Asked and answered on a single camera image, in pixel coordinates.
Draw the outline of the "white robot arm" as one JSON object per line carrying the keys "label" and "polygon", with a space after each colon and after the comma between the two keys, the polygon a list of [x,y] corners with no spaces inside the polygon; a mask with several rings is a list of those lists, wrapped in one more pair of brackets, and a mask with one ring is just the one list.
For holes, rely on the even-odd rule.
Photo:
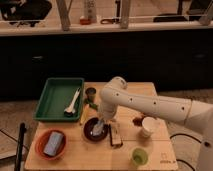
{"label": "white robot arm", "polygon": [[213,171],[213,104],[167,96],[149,96],[127,91],[127,82],[114,77],[99,92],[99,113],[109,120],[119,106],[134,109],[182,125],[203,136],[196,171]]}

